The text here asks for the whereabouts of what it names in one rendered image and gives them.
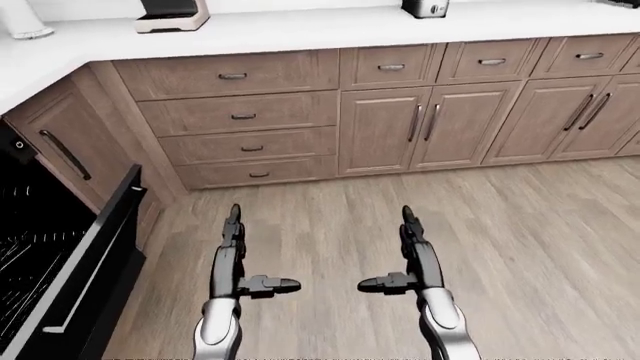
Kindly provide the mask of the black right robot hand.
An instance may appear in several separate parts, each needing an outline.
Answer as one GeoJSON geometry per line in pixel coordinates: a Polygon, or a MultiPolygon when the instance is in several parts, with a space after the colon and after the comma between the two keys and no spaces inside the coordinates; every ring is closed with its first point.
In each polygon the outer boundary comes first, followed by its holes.
{"type": "Polygon", "coordinates": [[[424,227],[409,206],[402,207],[403,223],[399,227],[401,253],[406,260],[406,272],[390,272],[383,277],[360,281],[362,293],[383,293],[385,296],[416,293],[430,288],[444,288],[444,277],[436,252],[424,238],[424,227]]]}

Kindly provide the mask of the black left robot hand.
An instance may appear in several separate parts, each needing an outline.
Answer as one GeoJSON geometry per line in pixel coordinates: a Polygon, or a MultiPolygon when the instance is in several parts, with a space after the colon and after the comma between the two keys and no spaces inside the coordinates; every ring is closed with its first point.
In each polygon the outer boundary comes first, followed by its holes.
{"type": "Polygon", "coordinates": [[[221,245],[213,258],[209,298],[238,300],[248,296],[251,299],[270,299],[277,294],[301,290],[301,283],[290,278],[245,275],[246,231],[241,217],[241,207],[234,203],[224,222],[221,245]]]}

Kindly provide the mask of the wooden cabinet door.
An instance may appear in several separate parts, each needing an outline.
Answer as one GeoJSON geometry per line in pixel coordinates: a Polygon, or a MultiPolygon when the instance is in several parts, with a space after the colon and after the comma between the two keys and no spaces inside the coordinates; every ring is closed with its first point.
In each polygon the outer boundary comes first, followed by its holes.
{"type": "Polygon", "coordinates": [[[415,148],[408,142],[417,104],[424,119],[430,87],[344,92],[341,95],[338,174],[364,176],[403,173],[415,148]]]}
{"type": "Polygon", "coordinates": [[[612,77],[599,95],[595,95],[550,159],[553,161],[587,158],[607,158],[615,155],[631,137],[631,130],[640,122],[640,74],[612,77]],[[607,92],[608,104],[583,131],[578,128],[591,115],[607,92]]]}
{"type": "Polygon", "coordinates": [[[640,130],[629,140],[622,149],[616,154],[617,156],[640,155],[640,130]]]}
{"type": "Polygon", "coordinates": [[[477,167],[520,88],[519,81],[435,87],[410,169],[477,167]],[[440,104],[440,114],[429,141],[424,141],[435,104],[440,104]]]}
{"type": "Polygon", "coordinates": [[[599,95],[611,77],[530,80],[510,110],[482,164],[531,164],[550,158],[563,131],[589,94],[599,95]]]}

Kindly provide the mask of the open black dishwasher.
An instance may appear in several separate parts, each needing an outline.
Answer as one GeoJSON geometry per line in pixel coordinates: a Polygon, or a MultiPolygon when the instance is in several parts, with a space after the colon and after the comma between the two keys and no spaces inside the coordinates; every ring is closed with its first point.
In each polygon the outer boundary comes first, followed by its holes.
{"type": "Polygon", "coordinates": [[[146,260],[136,246],[146,193],[134,164],[72,251],[24,260],[42,274],[19,302],[3,304],[0,318],[20,326],[0,360],[101,360],[146,260]]]}

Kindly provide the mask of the black dishwasher body with racks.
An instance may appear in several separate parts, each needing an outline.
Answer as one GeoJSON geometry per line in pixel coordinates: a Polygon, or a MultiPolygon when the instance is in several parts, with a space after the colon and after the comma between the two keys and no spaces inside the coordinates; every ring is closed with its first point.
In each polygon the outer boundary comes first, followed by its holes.
{"type": "Polygon", "coordinates": [[[0,353],[96,215],[0,119],[0,353]]]}

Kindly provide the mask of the wide wooden drawer front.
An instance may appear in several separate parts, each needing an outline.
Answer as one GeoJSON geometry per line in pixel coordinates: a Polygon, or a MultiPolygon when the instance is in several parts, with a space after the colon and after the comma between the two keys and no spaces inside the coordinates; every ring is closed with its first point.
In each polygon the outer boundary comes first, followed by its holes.
{"type": "Polygon", "coordinates": [[[330,179],[337,173],[337,156],[322,155],[230,164],[200,164],[176,167],[189,190],[227,188],[280,182],[330,179]],[[249,173],[269,172],[270,176],[250,178],[249,173]]]}
{"type": "Polygon", "coordinates": [[[138,106],[157,137],[225,134],[336,125],[338,92],[141,101],[138,106]],[[255,119],[230,118],[253,113],[255,119]]]}
{"type": "Polygon", "coordinates": [[[333,155],[337,147],[336,130],[335,126],[295,128],[238,134],[163,137],[159,142],[173,165],[186,166],[333,155]],[[264,149],[259,152],[242,152],[242,146],[264,146],[264,149]]]}
{"type": "Polygon", "coordinates": [[[114,65],[137,101],[308,92],[338,88],[339,50],[136,59],[114,65]],[[248,76],[218,78],[239,73],[248,76]]]}

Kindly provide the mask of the wooden corner cabinet panel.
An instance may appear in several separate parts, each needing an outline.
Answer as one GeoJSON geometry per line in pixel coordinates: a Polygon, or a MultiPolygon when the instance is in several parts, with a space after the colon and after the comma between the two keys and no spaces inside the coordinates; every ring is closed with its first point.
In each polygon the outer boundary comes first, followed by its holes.
{"type": "Polygon", "coordinates": [[[138,215],[136,245],[145,248],[163,204],[155,191],[154,168],[141,155],[137,140],[119,111],[98,86],[88,92],[70,80],[34,95],[5,114],[6,121],[39,153],[40,162],[94,213],[99,213],[130,167],[141,164],[147,194],[138,215]],[[92,176],[85,181],[67,158],[38,131],[54,134],[81,161],[92,176]]]}

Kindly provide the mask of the short wooden drawer front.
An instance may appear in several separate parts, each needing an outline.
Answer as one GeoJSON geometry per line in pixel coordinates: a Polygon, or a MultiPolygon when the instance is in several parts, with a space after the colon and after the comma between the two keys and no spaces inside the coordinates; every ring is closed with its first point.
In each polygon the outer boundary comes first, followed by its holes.
{"type": "Polygon", "coordinates": [[[630,47],[630,57],[620,70],[621,74],[640,74],[640,35],[630,47]]]}
{"type": "Polygon", "coordinates": [[[637,34],[589,35],[552,38],[531,77],[553,79],[615,74],[630,57],[637,34]],[[580,60],[577,54],[604,53],[601,59],[580,60]]]}
{"type": "Polygon", "coordinates": [[[446,44],[346,48],[340,54],[343,91],[398,89],[436,83],[446,44]],[[379,65],[404,64],[402,71],[380,71],[379,65]]]}
{"type": "Polygon", "coordinates": [[[531,74],[549,42],[548,38],[449,43],[437,75],[437,84],[491,83],[522,80],[531,74]],[[479,59],[506,59],[483,66],[479,59]]]}

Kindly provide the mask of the white and black coffee machine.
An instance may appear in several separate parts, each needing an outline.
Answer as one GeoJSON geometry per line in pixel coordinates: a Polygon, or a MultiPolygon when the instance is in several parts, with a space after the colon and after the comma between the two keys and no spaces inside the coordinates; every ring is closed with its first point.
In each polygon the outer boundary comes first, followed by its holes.
{"type": "Polygon", "coordinates": [[[140,0],[145,14],[134,21],[138,34],[193,32],[210,18],[206,0],[140,0]]]}

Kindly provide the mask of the silver toaster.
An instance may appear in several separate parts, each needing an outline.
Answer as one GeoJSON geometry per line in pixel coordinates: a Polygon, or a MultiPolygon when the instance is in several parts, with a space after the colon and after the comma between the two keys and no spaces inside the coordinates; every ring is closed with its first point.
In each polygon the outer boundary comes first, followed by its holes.
{"type": "Polygon", "coordinates": [[[402,0],[401,9],[416,19],[446,17],[450,0],[402,0]]]}

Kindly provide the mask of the white ribbed container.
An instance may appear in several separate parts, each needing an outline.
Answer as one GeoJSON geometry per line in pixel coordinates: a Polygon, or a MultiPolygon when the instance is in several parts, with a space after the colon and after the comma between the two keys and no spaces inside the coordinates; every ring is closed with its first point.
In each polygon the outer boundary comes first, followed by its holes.
{"type": "Polygon", "coordinates": [[[28,0],[0,0],[0,21],[16,40],[44,38],[55,32],[42,22],[28,0]]]}

